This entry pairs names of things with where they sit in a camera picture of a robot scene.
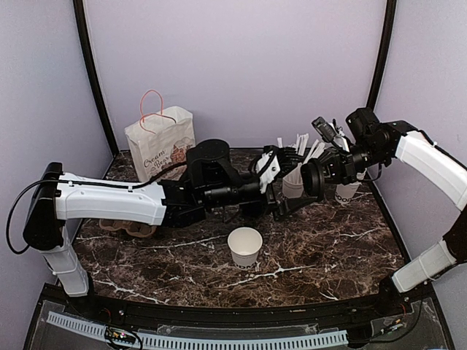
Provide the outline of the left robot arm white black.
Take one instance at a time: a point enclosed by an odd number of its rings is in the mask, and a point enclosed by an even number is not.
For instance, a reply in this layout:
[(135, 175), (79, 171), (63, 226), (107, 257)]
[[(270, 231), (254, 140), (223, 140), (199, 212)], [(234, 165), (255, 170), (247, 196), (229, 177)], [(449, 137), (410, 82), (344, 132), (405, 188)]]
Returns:
[(323, 197), (323, 167), (304, 160), (289, 147), (267, 146), (245, 174), (231, 164), (226, 141), (208, 139), (187, 151), (178, 180), (164, 172), (146, 182), (89, 179), (50, 163), (33, 183), (23, 229), (26, 244), (40, 252), (65, 293), (87, 318), (96, 318), (103, 303), (70, 243), (68, 219), (110, 219), (150, 226), (185, 228), (205, 219), (213, 208), (238, 205), (253, 214), (286, 216)]

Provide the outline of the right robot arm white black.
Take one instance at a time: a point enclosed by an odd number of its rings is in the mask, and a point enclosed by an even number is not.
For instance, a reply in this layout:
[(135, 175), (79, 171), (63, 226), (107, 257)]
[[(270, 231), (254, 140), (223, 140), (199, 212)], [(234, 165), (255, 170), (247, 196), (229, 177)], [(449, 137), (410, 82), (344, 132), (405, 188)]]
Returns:
[(390, 213), (416, 238), (428, 230), (420, 248), (404, 238), (410, 262), (385, 279), (384, 291), (372, 301), (377, 315), (388, 316), (399, 307), (400, 295), (466, 263), (466, 166), (407, 121), (380, 121), (371, 109), (359, 108), (346, 123), (352, 141), (321, 117), (312, 123), (329, 145), (319, 157), (324, 180), (351, 184), (372, 166), (394, 165), (394, 178), (381, 184)]

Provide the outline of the single white paper cup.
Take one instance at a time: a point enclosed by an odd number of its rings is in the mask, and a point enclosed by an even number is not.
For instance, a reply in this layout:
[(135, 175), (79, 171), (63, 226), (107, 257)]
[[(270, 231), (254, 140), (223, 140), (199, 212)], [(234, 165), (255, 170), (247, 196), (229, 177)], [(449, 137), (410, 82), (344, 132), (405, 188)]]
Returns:
[(239, 227), (228, 236), (228, 247), (234, 265), (242, 270), (251, 269), (263, 246), (262, 235), (251, 227)]

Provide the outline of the single black cup lid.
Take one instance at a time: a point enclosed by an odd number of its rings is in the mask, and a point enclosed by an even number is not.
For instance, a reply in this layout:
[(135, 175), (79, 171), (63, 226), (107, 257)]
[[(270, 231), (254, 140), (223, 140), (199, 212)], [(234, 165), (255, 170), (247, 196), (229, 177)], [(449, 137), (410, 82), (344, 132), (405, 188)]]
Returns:
[(324, 195), (324, 173), (320, 161), (311, 158), (300, 167), (304, 191), (308, 196), (321, 198)]

